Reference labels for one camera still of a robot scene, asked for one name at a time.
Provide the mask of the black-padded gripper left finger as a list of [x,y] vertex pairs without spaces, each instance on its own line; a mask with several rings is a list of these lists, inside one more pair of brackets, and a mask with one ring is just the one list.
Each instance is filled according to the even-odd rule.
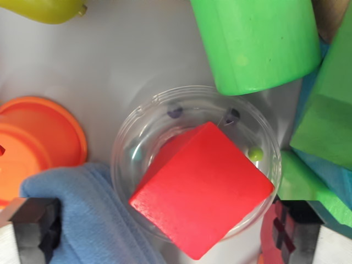
[[50,263],[61,239],[57,198],[15,198],[1,211],[1,263]]

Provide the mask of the black-padded gripper right finger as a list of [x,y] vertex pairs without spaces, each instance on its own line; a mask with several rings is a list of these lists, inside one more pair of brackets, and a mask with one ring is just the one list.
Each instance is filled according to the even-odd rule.
[[277,200],[272,237],[284,263],[351,263],[351,227],[319,201]]

